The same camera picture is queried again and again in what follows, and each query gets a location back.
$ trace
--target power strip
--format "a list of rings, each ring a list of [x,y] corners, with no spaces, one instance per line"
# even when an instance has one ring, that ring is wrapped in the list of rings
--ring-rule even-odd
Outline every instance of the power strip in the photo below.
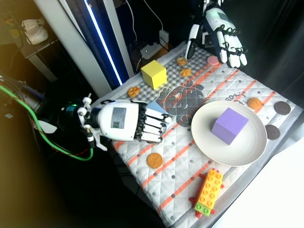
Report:
[[[160,30],[160,44],[154,43],[153,45],[146,45],[141,49],[141,54],[144,59],[150,59],[154,56],[159,50],[162,49],[162,45],[165,46],[169,43],[169,33],[165,30]]]

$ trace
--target gingham fabric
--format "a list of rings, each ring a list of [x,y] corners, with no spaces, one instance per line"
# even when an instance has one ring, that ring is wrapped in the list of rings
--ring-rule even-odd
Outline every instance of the gingham fabric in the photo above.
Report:
[[[247,105],[248,98],[258,97],[263,107],[256,110],[256,114],[263,124],[270,123],[276,127],[280,127],[288,115],[277,114],[274,104],[278,101],[288,102],[291,112],[295,104],[226,64],[208,65],[207,57],[210,54],[202,49],[198,48],[185,66],[176,64],[176,58],[180,56],[184,56],[184,50],[165,65],[168,81],[158,89],[151,89],[144,81],[133,85],[141,89],[136,100],[148,103],[156,101],[173,116],[173,124],[164,134],[163,141],[157,145],[139,141],[114,142],[114,147],[164,224],[190,228],[198,221],[189,197],[195,197],[200,190],[203,179],[199,174],[205,174],[211,168],[224,174],[224,188],[218,195],[220,199],[250,166],[228,167],[212,161],[198,149],[191,135],[190,121],[203,101],[230,100]],[[193,76],[181,77],[179,71],[182,68],[191,68]],[[128,99],[128,96],[124,94],[120,98]],[[158,169],[150,168],[146,162],[148,155],[153,152],[163,157],[163,165]],[[215,211],[220,207],[218,204],[215,204]],[[200,224],[200,227],[208,227],[210,220],[202,216]]]

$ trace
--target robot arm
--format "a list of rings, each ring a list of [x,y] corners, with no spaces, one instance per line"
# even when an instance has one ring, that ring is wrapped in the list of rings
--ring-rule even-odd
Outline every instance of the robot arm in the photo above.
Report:
[[[84,107],[77,111],[80,123],[83,128],[93,133],[96,145],[105,151],[107,148],[100,144],[98,135],[119,141],[144,140],[160,143],[161,136],[166,131],[166,124],[171,123],[167,114],[147,108],[145,102],[108,100],[102,102],[102,108],[92,110],[89,97],[85,97],[83,102]]]
[[[192,26],[186,49],[186,58],[193,57],[195,47],[203,44],[216,49],[218,59],[228,62],[230,67],[240,67],[247,64],[244,50],[238,38],[238,32],[226,14],[219,8],[223,0],[205,0],[200,22]]]

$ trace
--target plate rim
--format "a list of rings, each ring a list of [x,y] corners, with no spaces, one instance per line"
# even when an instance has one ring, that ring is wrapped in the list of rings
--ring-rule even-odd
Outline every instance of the plate rim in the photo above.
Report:
[[[246,109],[252,111],[250,108],[248,108],[248,107],[246,107],[246,106],[244,106],[244,105],[242,105],[242,104],[238,104],[238,103],[236,103],[236,102],[234,102],[234,101],[223,101],[223,100],[221,100],[221,101],[212,101],[212,102],[209,102],[209,103],[207,103],[207,104],[204,104],[202,107],[200,107],[200,108],[195,112],[195,114],[194,114],[194,116],[193,116],[193,118],[192,118],[192,121],[191,121],[191,134],[192,134],[192,138],[193,138],[193,140],[194,140],[195,143],[196,143],[196,141],[195,141],[195,139],[194,139],[194,135],[193,135],[193,132],[192,132],[192,129],[193,129],[193,120],[194,120],[195,116],[197,115],[197,113],[198,113],[198,111],[199,111],[200,109],[206,108],[206,106],[209,106],[209,105],[212,104],[212,103],[213,103],[213,105],[214,105],[214,103],[234,103],[234,105],[237,105],[237,106],[240,106],[241,108],[246,108]],[[244,165],[252,164],[252,163],[256,162],[256,161],[264,154],[265,149],[266,149],[266,146],[267,146],[267,131],[266,131],[265,125],[263,124],[263,122],[261,121],[261,119],[260,119],[258,116],[257,116],[257,118],[258,118],[259,122],[264,126],[263,132],[265,133],[264,136],[265,136],[265,139],[266,139],[266,140],[265,140],[265,146],[264,146],[264,149],[263,149],[261,155],[260,155],[258,158],[256,158],[254,161],[250,162],[250,163],[242,164],[242,165],[227,165],[227,164],[224,164],[224,163],[222,163],[222,162],[219,162],[219,161],[217,161],[217,160],[215,160],[215,159],[209,157],[207,154],[205,154],[205,153],[200,149],[200,147],[198,146],[197,143],[196,143],[196,145],[198,146],[198,149],[199,149],[204,155],[206,155],[208,158],[212,159],[213,161],[215,161],[215,162],[217,162],[217,163],[219,163],[219,164],[226,165],[226,166],[230,166],[230,167],[239,167],[239,166],[244,166]]]

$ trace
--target pink round cookie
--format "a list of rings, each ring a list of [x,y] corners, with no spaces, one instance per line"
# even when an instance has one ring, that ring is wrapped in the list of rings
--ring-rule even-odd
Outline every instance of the pink round cookie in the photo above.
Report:
[[[216,56],[210,56],[207,58],[207,62],[210,64],[210,65],[216,65],[219,63],[218,61],[218,58]]]

